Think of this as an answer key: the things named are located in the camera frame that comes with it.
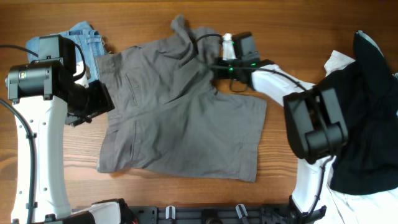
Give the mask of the grey shorts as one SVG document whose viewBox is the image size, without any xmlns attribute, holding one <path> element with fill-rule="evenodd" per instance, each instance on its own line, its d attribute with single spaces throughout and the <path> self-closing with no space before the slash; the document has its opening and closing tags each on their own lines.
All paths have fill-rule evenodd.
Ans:
<svg viewBox="0 0 398 224">
<path fill-rule="evenodd" d="M 254 182 L 266 101 L 212 85 L 213 29 L 192 29 L 183 15 L 170 27 L 166 39 L 96 59 L 114 104 L 97 170 Z"/>
</svg>

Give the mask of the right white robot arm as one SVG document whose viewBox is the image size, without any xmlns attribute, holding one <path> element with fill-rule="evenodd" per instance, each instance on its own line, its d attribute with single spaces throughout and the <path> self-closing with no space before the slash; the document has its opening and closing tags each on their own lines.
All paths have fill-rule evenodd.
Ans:
<svg viewBox="0 0 398 224">
<path fill-rule="evenodd" d="M 303 82 L 276 64 L 211 65 L 283 106 L 287 139 L 298 159 L 297 180 L 285 210 L 272 214 L 286 223 L 314 223 L 327 207 L 320 199 L 330 163 L 348 140 L 348 130 L 333 88 Z"/>
</svg>

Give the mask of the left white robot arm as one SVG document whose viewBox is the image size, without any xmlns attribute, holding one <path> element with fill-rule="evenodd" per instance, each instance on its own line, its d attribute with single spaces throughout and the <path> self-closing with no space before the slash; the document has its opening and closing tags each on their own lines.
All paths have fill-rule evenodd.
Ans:
<svg viewBox="0 0 398 224">
<path fill-rule="evenodd" d="M 82 49 L 61 35 L 39 39 L 35 60 L 12 67 L 3 105 L 17 126 L 17 192 L 12 223 L 130 223 L 123 199 L 96 202 L 73 212 L 64 179 L 63 131 L 90 123 L 114 108 L 106 86 L 82 84 L 76 56 Z"/>
</svg>

